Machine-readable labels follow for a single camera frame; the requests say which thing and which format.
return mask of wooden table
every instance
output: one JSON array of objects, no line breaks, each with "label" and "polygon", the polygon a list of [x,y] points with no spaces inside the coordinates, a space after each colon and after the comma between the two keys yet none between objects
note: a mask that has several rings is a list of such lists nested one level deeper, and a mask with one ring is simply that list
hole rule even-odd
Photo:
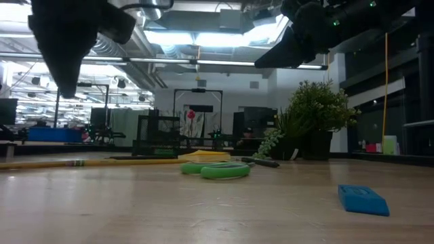
[{"label": "wooden table", "polygon": [[[432,168],[297,161],[256,166],[236,180],[204,180],[178,168],[0,172],[1,242],[434,243]],[[338,184],[372,187],[391,216],[345,212]]]}]

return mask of yellow hose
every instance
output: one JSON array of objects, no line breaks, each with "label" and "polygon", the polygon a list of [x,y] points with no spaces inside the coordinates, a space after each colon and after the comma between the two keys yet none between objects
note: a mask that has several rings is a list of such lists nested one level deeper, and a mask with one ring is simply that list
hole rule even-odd
[{"label": "yellow hose", "polygon": [[38,163],[2,163],[0,170],[4,169],[37,169],[45,167],[101,167],[101,166],[131,166],[187,163],[183,159],[141,159],[141,160],[116,160],[116,159],[90,159],[75,161],[38,162]]},{"label": "yellow hose", "polygon": [[389,84],[389,34],[386,33],[385,44],[385,59],[386,59],[386,92],[384,95],[384,108],[382,111],[382,137],[381,151],[384,153],[384,134],[386,133],[386,113],[387,113],[387,85]]}]

